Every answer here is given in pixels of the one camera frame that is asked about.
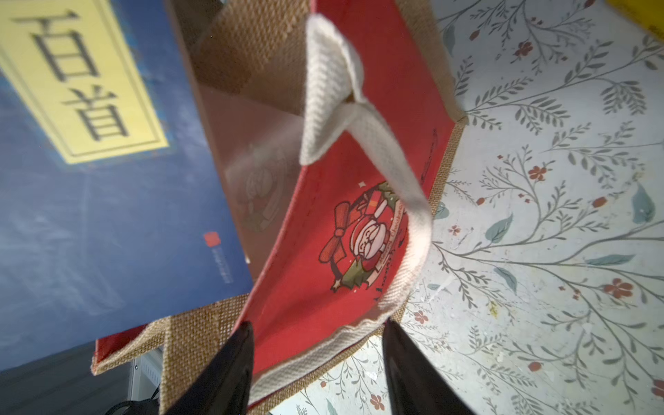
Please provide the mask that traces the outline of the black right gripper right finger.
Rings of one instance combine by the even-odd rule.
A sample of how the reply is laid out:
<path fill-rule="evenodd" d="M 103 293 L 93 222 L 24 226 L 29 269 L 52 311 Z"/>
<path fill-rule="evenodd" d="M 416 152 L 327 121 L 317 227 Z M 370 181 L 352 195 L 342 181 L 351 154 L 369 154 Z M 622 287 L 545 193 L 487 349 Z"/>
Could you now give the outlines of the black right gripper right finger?
<path fill-rule="evenodd" d="M 393 414 L 472 413 L 392 318 L 384 324 L 382 347 Z"/>

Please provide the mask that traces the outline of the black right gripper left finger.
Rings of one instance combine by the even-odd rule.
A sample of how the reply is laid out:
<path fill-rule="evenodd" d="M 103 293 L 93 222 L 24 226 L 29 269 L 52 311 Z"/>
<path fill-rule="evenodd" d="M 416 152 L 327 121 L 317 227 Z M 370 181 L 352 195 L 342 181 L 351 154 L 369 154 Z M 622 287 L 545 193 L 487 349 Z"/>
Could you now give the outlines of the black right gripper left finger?
<path fill-rule="evenodd" d="M 246 415 L 253 363 L 253 327 L 244 322 L 167 413 Z"/>

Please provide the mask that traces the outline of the blue book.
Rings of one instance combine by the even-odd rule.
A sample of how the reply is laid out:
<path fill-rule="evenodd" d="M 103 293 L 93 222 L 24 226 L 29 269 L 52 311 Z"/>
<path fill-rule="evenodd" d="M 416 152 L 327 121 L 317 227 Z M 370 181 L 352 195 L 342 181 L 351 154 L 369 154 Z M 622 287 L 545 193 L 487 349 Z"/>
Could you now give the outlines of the blue book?
<path fill-rule="evenodd" d="M 250 291 L 169 1 L 1 4 L 1 367 Z"/>

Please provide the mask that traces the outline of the jute canvas Christmas bag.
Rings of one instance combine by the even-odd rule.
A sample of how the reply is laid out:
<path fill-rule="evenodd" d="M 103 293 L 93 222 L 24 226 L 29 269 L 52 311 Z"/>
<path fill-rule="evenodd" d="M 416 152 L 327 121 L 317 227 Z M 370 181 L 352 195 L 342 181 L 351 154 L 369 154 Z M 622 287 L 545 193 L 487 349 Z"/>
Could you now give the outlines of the jute canvas Christmas bag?
<path fill-rule="evenodd" d="M 96 342 L 162 349 L 160 413 L 252 325 L 266 414 L 401 317 L 466 122 L 427 1 L 231 1 L 192 48 L 249 293 Z"/>

